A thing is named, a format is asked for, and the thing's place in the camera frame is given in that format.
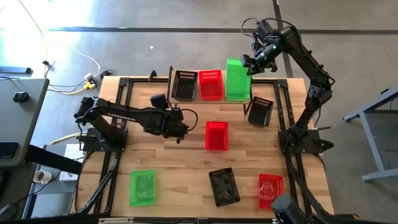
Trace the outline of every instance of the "green mesh crate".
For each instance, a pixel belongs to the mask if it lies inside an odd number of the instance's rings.
[[[226,61],[225,97],[227,100],[245,101],[250,99],[251,76],[248,68],[242,66],[240,59],[228,58]]]
[[[155,204],[155,170],[131,172],[130,206]]]

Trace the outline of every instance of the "black plastic basket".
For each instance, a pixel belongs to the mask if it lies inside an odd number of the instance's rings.
[[[197,72],[175,71],[172,97],[176,100],[194,100],[197,91],[197,82]]]
[[[255,96],[249,113],[249,122],[258,126],[268,126],[273,105],[274,102]]]
[[[209,176],[217,207],[241,201],[232,168],[209,172]]]

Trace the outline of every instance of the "desk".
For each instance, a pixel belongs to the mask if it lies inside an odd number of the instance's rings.
[[[120,77],[105,77],[100,98],[115,101]],[[290,99],[296,119],[304,109],[306,89],[303,79],[288,79]],[[275,101],[273,86],[252,85],[254,96]],[[130,106],[150,106],[149,98],[167,93],[166,83],[135,83]],[[271,211],[257,208],[257,179],[260,173],[282,175],[285,192],[290,192],[285,158],[280,153],[277,107],[273,107],[268,127],[260,128],[248,123],[242,105],[178,104],[199,115],[197,127],[180,144],[175,139],[164,139],[144,133],[136,123],[127,123],[129,137],[122,153],[112,216],[130,217],[220,217],[220,218],[274,218]],[[195,116],[184,113],[184,122],[192,125]],[[205,152],[206,121],[229,123],[229,151]],[[103,163],[103,152],[94,152],[86,161],[78,186],[78,204],[82,207],[98,185]],[[308,188],[325,210],[333,213],[328,184],[321,162],[313,155],[303,154]],[[232,167],[241,201],[216,207],[208,173]],[[130,173],[133,170],[155,169],[156,204],[143,207],[129,206]],[[297,192],[299,200],[301,191]],[[102,207],[106,204],[105,189]]]

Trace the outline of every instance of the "red mesh crate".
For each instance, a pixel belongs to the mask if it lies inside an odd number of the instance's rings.
[[[206,122],[206,150],[228,151],[228,123]]]
[[[200,71],[200,95],[203,100],[220,100],[224,97],[221,70]]]
[[[259,175],[259,208],[271,210],[272,201],[284,193],[284,179],[279,175]]]

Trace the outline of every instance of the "gray metal stand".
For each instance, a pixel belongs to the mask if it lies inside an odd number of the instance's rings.
[[[398,169],[386,169],[382,154],[398,151],[398,110],[376,110],[398,97],[398,86],[385,91],[367,105],[343,117],[346,123],[360,118],[379,171],[362,175],[364,182],[398,175]]]

